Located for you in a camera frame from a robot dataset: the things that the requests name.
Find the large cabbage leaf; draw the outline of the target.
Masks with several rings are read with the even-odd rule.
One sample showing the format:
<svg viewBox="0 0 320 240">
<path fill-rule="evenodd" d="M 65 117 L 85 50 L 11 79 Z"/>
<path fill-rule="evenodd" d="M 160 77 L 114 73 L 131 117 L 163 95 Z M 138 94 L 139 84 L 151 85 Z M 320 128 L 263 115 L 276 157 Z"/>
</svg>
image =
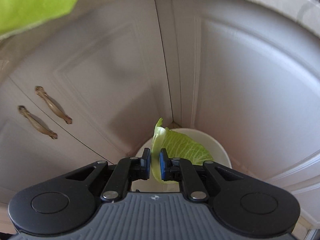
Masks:
<svg viewBox="0 0 320 240">
<path fill-rule="evenodd" d="M 204 161 L 213 160 L 209 151 L 201 144 L 197 143 L 189 136 L 175 132 L 172 129 L 164 128 L 163 118 L 159 118 L 155 124 L 155 129 L 151 144 L 151 171 L 155 180 L 161 184 L 161 171 L 159 155 L 161 149 L 166 149 L 168 157 L 180 157 L 188 159 L 194 165 L 202 165 Z"/>
</svg>

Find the white trash bin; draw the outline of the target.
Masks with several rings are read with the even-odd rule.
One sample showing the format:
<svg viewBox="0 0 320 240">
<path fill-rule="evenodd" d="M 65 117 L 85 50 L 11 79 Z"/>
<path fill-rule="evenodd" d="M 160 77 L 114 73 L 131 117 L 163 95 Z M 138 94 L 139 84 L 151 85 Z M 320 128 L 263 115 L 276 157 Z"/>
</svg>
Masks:
<svg viewBox="0 0 320 240">
<path fill-rule="evenodd" d="M 163 148 L 169 157 L 188 159 L 193 164 L 202 165 L 206 160 L 213 160 L 231 168 L 229 156 L 222 145 L 210 135 L 190 128 L 167 129 Z M 137 180 L 132 183 L 132 191 L 140 192 L 178 192 L 178 183 L 158 182 L 153 174 L 148 180 Z"/>
</svg>

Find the left white cabinet door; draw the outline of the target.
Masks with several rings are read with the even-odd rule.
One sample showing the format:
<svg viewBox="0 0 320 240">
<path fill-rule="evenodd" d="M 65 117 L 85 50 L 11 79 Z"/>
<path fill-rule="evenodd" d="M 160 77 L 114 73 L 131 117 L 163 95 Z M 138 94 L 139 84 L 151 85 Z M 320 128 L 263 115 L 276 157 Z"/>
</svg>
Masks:
<svg viewBox="0 0 320 240">
<path fill-rule="evenodd" d="M 18 112 L 25 106 L 57 139 L 38 132 Z M 1 84 L 1 203 L 22 189 L 98 160 L 117 162 L 112 149 L 94 148 L 95 131 L 74 119 L 71 125 L 49 116 L 7 78 Z"/>
</svg>

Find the white cabinet door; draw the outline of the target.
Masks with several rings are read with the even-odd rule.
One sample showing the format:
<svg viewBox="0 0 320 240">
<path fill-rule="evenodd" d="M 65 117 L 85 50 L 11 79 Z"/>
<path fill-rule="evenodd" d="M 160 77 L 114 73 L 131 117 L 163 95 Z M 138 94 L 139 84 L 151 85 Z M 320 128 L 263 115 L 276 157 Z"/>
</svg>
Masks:
<svg viewBox="0 0 320 240">
<path fill-rule="evenodd" d="M 319 181 L 319 38 L 245 0 L 156 0 L 178 71 L 178 123 L 237 170 L 280 187 Z"/>
<path fill-rule="evenodd" d="M 38 132 L 18 112 L 25 106 L 57 139 Z M 95 131 L 74 119 L 71 125 L 49 116 L 7 78 L 1 84 L 1 203 L 22 189 L 98 160 L 117 162 L 112 149 L 94 148 Z"/>
<path fill-rule="evenodd" d="M 59 118 L 35 94 L 43 87 L 72 120 L 95 131 L 94 148 L 112 149 L 117 161 L 152 137 L 159 118 L 172 120 L 155 0 L 117 0 L 89 12 L 41 44 L 11 79 Z"/>
</svg>

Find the middle white cabinet door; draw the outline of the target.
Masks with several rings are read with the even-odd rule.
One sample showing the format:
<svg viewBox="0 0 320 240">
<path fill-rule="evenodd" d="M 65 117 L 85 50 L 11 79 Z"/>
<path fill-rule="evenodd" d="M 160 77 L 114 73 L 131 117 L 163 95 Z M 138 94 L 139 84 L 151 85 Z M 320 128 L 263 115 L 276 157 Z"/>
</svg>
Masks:
<svg viewBox="0 0 320 240">
<path fill-rule="evenodd" d="M 35 94 L 43 87 L 72 120 L 95 131 L 94 148 L 112 149 L 117 161 L 152 137 L 159 118 L 172 120 L 155 0 L 117 0 L 89 12 L 41 44 L 11 79 L 59 118 Z"/>
</svg>

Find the right white cabinet door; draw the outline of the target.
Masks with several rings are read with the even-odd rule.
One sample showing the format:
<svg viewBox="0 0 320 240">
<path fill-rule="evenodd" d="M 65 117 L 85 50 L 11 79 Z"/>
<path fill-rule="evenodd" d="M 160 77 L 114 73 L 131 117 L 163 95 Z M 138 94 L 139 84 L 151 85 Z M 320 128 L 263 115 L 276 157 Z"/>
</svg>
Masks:
<svg viewBox="0 0 320 240">
<path fill-rule="evenodd" d="M 178 123 L 237 170 L 280 187 L 319 181 L 319 38 L 245 0 L 156 0 L 178 71 Z"/>
</svg>

